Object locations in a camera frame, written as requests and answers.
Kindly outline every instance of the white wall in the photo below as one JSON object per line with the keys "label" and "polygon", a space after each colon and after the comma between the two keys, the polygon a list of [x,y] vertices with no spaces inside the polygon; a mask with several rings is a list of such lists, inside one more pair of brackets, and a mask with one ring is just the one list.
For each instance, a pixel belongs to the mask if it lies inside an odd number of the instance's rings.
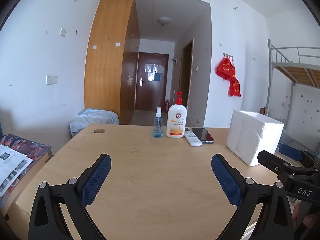
{"label": "white wall", "polygon": [[177,64],[173,66],[172,90],[178,91],[182,48],[194,39],[187,126],[204,125],[211,71],[211,29],[211,10],[208,4],[208,9],[180,36],[175,46],[174,58],[177,59]]}
{"label": "white wall", "polygon": [[[85,58],[99,1],[18,3],[0,32],[4,133],[49,144],[54,153],[68,142],[69,123],[84,107]],[[58,75],[58,84],[45,85],[46,75]]]}
{"label": "white wall", "polygon": [[[307,7],[272,15],[267,18],[267,22],[271,42],[276,47],[320,47],[320,27]],[[299,62],[296,49],[284,49],[282,52],[289,60]],[[320,51],[300,49],[300,54],[320,56]],[[320,59],[317,58],[302,57],[301,62],[320,65]],[[272,88],[270,116],[278,118],[282,102],[285,101],[287,103],[286,96],[289,95],[290,98],[291,82],[279,71],[274,71],[273,78],[276,82],[273,83]],[[293,90],[292,109],[287,126],[287,134],[310,149],[315,149],[315,145],[320,142],[320,133],[318,132],[320,127],[316,127],[320,120],[319,114],[316,112],[317,109],[320,109],[319,95],[319,89],[298,84]],[[307,103],[306,100],[312,100],[313,103]],[[287,118],[287,115],[282,114],[282,118]]]}
{"label": "white wall", "polygon": [[172,79],[172,65],[174,54],[174,42],[170,41],[154,41],[154,40],[140,40],[139,52],[159,53],[169,55],[167,87],[165,90],[165,100],[170,99],[171,79]]}
{"label": "white wall", "polygon": [[[241,0],[202,1],[211,5],[212,22],[211,78],[204,126],[229,127],[233,109],[258,111],[266,104],[268,27],[265,17]],[[229,82],[215,74],[223,52],[234,56],[242,98],[228,97]]]}

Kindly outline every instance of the cabinet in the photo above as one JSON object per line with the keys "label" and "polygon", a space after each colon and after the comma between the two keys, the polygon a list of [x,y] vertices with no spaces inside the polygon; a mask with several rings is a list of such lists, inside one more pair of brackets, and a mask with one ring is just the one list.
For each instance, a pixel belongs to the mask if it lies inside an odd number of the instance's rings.
{"label": "cabinet", "polygon": [[85,64],[85,108],[113,111],[118,114],[120,124],[130,122],[139,45],[135,0],[100,0]]}

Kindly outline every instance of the black smartphone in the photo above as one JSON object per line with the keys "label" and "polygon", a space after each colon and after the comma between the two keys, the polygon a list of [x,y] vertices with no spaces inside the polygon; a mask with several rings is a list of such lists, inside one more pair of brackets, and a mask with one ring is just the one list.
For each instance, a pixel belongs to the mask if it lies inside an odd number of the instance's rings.
{"label": "black smartphone", "polygon": [[202,143],[214,143],[214,139],[205,128],[192,128],[192,132],[198,137]]}

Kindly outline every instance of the white remote control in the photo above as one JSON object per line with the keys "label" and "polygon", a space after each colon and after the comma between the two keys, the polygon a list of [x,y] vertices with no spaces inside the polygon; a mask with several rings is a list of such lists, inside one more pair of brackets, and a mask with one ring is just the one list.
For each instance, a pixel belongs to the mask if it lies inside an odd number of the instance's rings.
{"label": "white remote control", "polygon": [[199,138],[188,128],[185,128],[184,136],[188,140],[191,146],[201,146],[202,142],[199,140]]}

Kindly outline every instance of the silver bolt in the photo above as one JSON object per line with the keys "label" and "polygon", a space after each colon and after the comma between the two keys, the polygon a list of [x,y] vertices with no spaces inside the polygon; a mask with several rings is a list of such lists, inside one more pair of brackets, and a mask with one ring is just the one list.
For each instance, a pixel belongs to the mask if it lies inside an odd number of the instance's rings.
{"label": "silver bolt", "polygon": [[282,187],[283,187],[282,183],[279,182],[279,181],[276,182],[276,186],[279,187],[279,188],[282,188]]}
{"label": "silver bolt", "polygon": [[77,179],[76,178],[71,178],[69,179],[69,184],[75,184],[77,182]]}
{"label": "silver bolt", "polygon": [[47,186],[47,183],[41,182],[39,187],[40,187],[40,188],[44,188],[45,186]]}
{"label": "silver bolt", "polygon": [[254,180],[251,178],[245,179],[245,182],[248,183],[249,185],[252,185],[254,183]]}

